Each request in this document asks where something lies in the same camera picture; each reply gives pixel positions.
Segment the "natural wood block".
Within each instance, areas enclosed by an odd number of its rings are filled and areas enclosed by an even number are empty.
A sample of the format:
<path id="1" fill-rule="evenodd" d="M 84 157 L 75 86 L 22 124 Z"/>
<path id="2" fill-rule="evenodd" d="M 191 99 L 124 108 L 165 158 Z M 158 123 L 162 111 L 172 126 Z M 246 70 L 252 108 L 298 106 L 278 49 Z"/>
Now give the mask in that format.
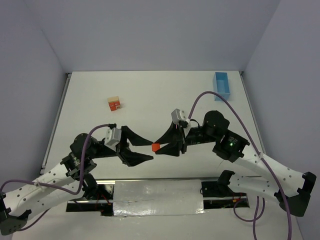
<path id="1" fill-rule="evenodd" d="M 113 96 L 113 97 L 108 97 L 108 98 L 107 98 L 107 101 L 108 101 L 109 103 L 113 103 L 113 102 L 119 102 L 120 100 L 119 100 L 119 97 L 118 97 L 118 96 Z"/>

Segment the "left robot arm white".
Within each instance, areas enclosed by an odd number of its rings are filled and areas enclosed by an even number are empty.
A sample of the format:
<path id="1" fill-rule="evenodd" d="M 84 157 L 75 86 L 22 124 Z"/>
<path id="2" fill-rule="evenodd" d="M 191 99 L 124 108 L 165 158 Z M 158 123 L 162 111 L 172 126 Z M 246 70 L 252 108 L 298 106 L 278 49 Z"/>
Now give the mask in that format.
<path id="1" fill-rule="evenodd" d="M 23 186 L 0 193 L 0 233 L 7 236 L 25 230 L 28 220 L 36 215 L 36 209 L 46 213 L 53 206 L 77 198 L 89 200 L 107 196 L 90 173 L 97 166 L 93 160 L 118 157 L 126 166 L 134 167 L 153 159 L 153 156 L 131 151 L 130 145 L 150 146 L 152 142 L 127 126 L 98 125 L 89 133 L 76 136 L 70 153 L 45 174 L 33 181 L 11 179 L 4 182 L 1 189 L 9 183 Z"/>

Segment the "red house-shaped block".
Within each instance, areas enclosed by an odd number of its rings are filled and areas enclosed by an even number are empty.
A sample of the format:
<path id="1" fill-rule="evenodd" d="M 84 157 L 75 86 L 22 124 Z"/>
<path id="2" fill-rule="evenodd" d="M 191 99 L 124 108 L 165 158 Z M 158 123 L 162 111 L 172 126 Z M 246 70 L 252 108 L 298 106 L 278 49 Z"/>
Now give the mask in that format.
<path id="1" fill-rule="evenodd" d="M 160 148 L 161 148 L 161 145 L 159 143 L 153 143 L 151 145 L 151 149 L 154 153 L 157 152 Z"/>

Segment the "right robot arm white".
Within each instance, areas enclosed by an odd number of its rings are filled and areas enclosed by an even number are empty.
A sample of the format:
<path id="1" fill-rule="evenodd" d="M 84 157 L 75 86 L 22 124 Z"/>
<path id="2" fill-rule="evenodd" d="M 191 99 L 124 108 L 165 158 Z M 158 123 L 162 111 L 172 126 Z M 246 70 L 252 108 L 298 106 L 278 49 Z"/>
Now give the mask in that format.
<path id="1" fill-rule="evenodd" d="M 246 193 L 277 202 L 285 211 L 303 217 L 310 202 L 316 175 L 302 173 L 282 165 L 273 158 L 257 154 L 249 141 L 228 129 L 230 122 L 217 110 L 204 116 L 202 125 L 192 127 L 184 111 L 171 113 L 169 129 L 152 144 L 157 155 L 178 157 L 188 146 L 214 143 L 212 151 L 222 160 L 251 170 L 261 180 L 224 170 L 217 180 L 223 194 Z"/>

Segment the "blue plastic box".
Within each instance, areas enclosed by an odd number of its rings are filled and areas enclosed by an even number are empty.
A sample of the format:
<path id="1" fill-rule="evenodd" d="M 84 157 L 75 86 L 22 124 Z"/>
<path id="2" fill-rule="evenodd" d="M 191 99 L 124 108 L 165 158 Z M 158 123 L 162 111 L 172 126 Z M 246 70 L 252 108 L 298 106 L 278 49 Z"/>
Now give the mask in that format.
<path id="1" fill-rule="evenodd" d="M 225 100 L 230 97 L 230 86 L 226 72 L 215 72 L 213 77 L 213 91 L 222 96 Z"/>

